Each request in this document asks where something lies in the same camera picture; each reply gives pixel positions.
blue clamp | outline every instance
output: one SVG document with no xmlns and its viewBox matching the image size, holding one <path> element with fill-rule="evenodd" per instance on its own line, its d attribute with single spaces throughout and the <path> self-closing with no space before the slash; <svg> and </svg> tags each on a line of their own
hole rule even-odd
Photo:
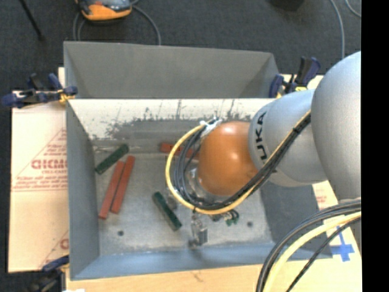
<svg viewBox="0 0 389 292">
<path fill-rule="evenodd" d="M 294 91 L 306 89 L 308 83 L 317 75 L 320 70 L 320 63 L 314 57 L 301 58 L 300 68 L 296 77 L 291 76 L 291 79 L 286 82 L 284 77 L 277 74 L 270 84 L 269 98 L 274 99 Z"/>
<path fill-rule="evenodd" d="M 6 94 L 1 98 L 3 106 L 22 108 L 37 103 L 48 103 L 59 101 L 65 103 L 68 99 L 72 99 L 78 93 L 76 86 L 62 87 L 59 79 L 53 73 L 49 74 L 49 86 L 42 91 L 42 83 L 36 76 L 32 74 L 27 81 L 28 89 L 19 93 Z"/>
<path fill-rule="evenodd" d="M 27 288 L 23 289 L 23 292 L 48 292 L 57 284 L 63 291 L 66 281 L 61 267 L 68 263 L 69 256 L 66 255 L 43 266 L 41 271 L 45 276 L 34 280 Z"/>
</svg>

dark green block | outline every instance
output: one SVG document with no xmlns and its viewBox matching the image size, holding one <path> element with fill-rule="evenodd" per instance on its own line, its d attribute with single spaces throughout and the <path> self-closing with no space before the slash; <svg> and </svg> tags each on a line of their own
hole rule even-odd
<svg viewBox="0 0 389 292">
<path fill-rule="evenodd" d="M 121 157 L 123 157 L 128 152 L 128 146 L 126 144 L 121 145 L 113 153 L 111 153 L 107 158 L 105 158 L 98 166 L 96 166 L 95 171 L 98 174 L 103 174 L 107 169 L 114 165 Z"/>
<path fill-rule="evenodd" d="M 153 194 L 153 201 L 160 210 L 160 212 L 164 215 L 167 223 L 172 228 L 172 230 L 178 230 L 182 226 L 182 224 L 176 214 L 174 214 L 174 212 L 168 207 L 164 196 L 162 196 L 160 192 L 156 192 Z"/>
</svg>

